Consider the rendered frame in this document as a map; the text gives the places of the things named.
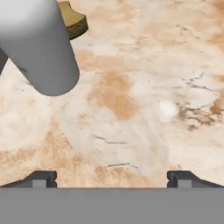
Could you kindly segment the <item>grey tap spout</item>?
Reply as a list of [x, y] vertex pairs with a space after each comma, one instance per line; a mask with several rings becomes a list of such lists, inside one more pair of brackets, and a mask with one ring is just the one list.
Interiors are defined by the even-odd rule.
[[7, 60], [42, 95], [74, 88], [80, 70], [56, 0], [0, 0], [0, 73]]

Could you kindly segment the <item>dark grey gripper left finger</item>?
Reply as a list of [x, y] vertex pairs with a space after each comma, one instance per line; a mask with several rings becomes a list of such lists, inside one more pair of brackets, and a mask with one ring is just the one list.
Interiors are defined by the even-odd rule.
[[2, 185], [2, 188], [56, 188], [56, 171], [33, 171], [27, 177]]

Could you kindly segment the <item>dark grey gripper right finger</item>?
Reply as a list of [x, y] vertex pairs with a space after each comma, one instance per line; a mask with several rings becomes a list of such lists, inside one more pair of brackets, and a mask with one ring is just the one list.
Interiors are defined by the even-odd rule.
[[168, 171], [167, 179], [168, 188], [223, 188], [223, 185], [198, 178], [191, 171]]

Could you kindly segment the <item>olive green sponge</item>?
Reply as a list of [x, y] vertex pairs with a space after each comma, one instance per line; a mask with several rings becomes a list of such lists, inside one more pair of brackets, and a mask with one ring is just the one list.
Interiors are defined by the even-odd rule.
[[68, 1], [58, 2], [70, 40], [76, 39], [88, 30], [87, 16], [75, 11]]

